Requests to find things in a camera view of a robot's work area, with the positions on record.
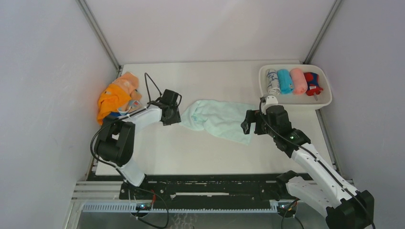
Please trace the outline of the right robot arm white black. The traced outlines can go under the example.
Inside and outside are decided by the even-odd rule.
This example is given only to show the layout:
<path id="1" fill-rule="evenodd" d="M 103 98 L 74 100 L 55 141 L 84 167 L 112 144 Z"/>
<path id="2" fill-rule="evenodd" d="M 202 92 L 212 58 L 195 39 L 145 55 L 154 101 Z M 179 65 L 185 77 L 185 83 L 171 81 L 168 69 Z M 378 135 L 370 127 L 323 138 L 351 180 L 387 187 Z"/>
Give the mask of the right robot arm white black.
<path id="1" fill-rule="evenodd" d="M 293 128 L 285 108 L 273 105 L 261 110 L 247 110 L 241 123 L 244 134 L 269 135 L 277 148 L 299 164 L 315 181 L 308 184 L 290 170 L 277 177 L 276 192 L 281 198 L 296 197 L 321 214 L 330 229 L 365 229 L 376 227 L 373 220 L 374 197 L 360 192 L 321 157 L 311 140 Z"/>

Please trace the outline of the light mint green towel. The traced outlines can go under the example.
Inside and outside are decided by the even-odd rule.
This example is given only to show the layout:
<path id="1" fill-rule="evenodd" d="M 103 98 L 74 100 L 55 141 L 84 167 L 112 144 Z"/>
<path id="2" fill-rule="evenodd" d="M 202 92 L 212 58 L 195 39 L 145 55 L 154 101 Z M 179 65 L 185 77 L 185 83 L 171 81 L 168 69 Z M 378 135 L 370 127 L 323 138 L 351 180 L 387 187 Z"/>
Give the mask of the light mint green towel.
<path id="1" fill-rule="evenodd" d="M 246 111 L 254 109 L 252 104 L 197 100 L 181 114 L 180 125 L 193 131 L 206 131 L 215 137 L 248 145 L 251 136 L 244 134 L 241 123 L 245 119 Z"/>

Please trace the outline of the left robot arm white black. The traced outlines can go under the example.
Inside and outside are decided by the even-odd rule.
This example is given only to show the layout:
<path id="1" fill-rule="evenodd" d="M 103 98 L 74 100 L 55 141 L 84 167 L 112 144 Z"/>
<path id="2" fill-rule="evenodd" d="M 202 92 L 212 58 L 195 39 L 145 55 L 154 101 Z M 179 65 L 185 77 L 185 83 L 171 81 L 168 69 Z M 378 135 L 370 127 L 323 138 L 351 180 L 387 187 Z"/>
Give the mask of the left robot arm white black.
<path id="1" fill-rule="evenodd" d="M 146 174 L 134 159 L 135 136 L 147 126 L 161 122 L 164 126 L 181 122 L 179 102 L 151 101 L 146 107 L 119 117 L 107 116 L 91 142 L 91 153 L 99 162 L 114 168 L 138 199 L 149 194 L 143 180 Z"/>

